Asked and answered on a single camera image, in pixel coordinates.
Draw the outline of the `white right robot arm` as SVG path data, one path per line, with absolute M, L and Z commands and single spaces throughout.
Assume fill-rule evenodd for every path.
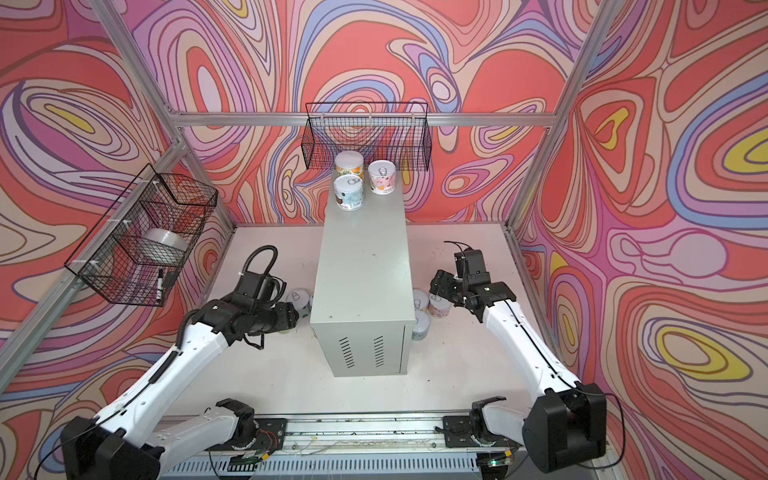
M 525 447 L 543 473 L 605 455 L 607 398 L 566 368 L 531 326 L 503 282 L 471 284 L 439 270 L 430 292 L 471 312 L 498 340 L 521 375 L 532 405 L 525 412 L 504 399 L 475 403 L 481 425 Z

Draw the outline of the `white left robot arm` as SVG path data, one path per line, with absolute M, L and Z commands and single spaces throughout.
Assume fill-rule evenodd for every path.
M 69 479 L 157 479 L 178 464 L 222 445 L 251 448 L 259 425 L 249 405 L 226 398 L 165 430 L 168 408 L 219 355 L 237 342 L 256 349 L 270 333 L 295 328 L 290 302 L 252 311 L 214 300 L 187 315 L 181 336 L 139 380 L 93 418 L 75 417 L 60 435 Z

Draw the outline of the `pink label can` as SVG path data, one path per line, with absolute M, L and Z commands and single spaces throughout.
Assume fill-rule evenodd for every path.
M 371 191 L 376 195 L 388 195 L 396 186 L 395 165 L 388 160 L 373 161 L 368 167 Z

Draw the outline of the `brown label can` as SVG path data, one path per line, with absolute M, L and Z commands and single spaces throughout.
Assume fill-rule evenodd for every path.
M 336 203 L 344 211 L 355 211 L 364 201 L 363 180 L 355 174 L 338 176 L 333 182 Z

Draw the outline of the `green label can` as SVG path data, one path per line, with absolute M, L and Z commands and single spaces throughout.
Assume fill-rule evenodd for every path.
M 364 157 L 357 151 L 345 150 L 339 152 L 334 158 L 334 166 L 339 176 L 355 175 L 360 179 L 364 178 Z

